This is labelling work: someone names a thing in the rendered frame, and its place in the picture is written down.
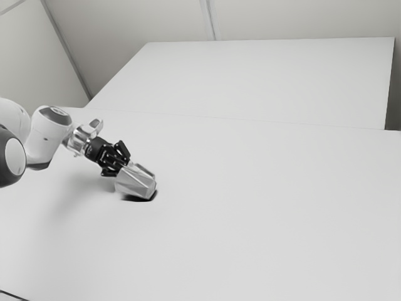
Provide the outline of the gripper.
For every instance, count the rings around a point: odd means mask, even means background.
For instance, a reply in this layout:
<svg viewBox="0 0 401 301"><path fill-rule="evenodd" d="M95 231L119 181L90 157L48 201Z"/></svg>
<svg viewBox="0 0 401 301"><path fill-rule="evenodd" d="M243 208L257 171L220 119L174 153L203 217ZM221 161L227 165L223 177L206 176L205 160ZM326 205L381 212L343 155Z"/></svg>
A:
<svg viewBox="0 0 401 301"><path fill-rule="evenodd" d="M101 168L101 176L117 176L123 166L130 162L131 154L122 140L115 144L101 137L95 137L86 148L86 158L97 163Z"/></svg>

